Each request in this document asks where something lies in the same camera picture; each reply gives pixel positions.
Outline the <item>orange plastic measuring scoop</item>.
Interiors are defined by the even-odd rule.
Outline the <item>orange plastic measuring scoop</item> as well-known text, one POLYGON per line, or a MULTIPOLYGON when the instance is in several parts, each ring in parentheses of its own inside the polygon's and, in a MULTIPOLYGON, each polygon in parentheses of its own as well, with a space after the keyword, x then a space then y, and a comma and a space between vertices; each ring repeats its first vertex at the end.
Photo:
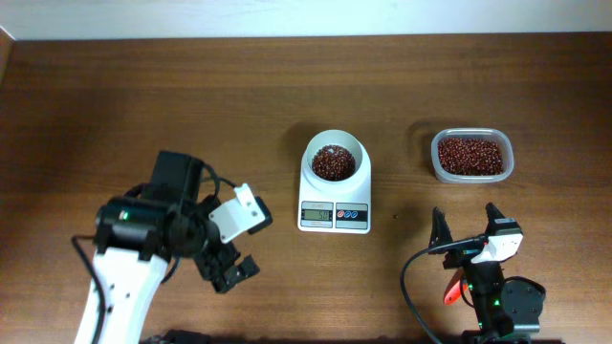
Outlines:
POLYGON ((468 289, 468 282, 464 276, 464 270, 459 268, 456 270, 451 277, 444 293, 444 304, 446 306, 452 305, 458 299, 465 296, 465 292, 468 289))

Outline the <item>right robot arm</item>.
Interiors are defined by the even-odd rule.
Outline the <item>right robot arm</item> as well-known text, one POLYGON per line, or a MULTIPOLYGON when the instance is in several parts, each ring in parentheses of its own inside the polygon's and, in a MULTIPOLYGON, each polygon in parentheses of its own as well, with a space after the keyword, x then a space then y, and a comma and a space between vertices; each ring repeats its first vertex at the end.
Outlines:
POLYGON ((439 208, 432 211, 428 247, 444 256, 445 269, 456 271, 444 301, 471 297, 478 329, 463 332, 463 343, 529 343, 540 331, 546 289, 531 279, 503 274, 501 264, 517 254, 523 231, 494 204, 485 209, 485 231, 459 241, 452 239, 444 213, 439 208))

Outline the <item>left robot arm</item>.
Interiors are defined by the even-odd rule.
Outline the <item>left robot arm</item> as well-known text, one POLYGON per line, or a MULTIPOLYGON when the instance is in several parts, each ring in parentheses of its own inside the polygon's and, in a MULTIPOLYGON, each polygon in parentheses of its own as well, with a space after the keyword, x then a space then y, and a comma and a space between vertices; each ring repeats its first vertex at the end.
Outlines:
POLYGON ((200 186, 224 179, 204 161, 162 151, 152 176, 103 205, 90 236, 96 250, 87 257, 75 235, 71 242, 91 276, 91 287, 76 335, 78 343, 136 343, 158 287, 185 259, 204 281, 226 293, 259 271, 232 241, 269 226, 263 200, 243 183, 222 202, 218 191, 201 198, 200 186))

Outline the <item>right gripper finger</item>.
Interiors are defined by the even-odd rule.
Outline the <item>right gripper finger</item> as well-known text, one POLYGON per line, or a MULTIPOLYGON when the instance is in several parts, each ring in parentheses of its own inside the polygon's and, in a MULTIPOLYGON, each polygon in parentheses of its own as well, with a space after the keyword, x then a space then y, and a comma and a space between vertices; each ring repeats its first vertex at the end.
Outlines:
POLYGON ((485 210, 488 218, 488 224, 485 233, 495 234, 502 227, 502 223, 498 223, 497 220, 504 219, 505 216, 493 203, 486 204, 485 210))
POLYGON ((432 229, 428 249, 430 253, 444 251, 453 243, 444 212, 439 207, 432 210, 432 229))

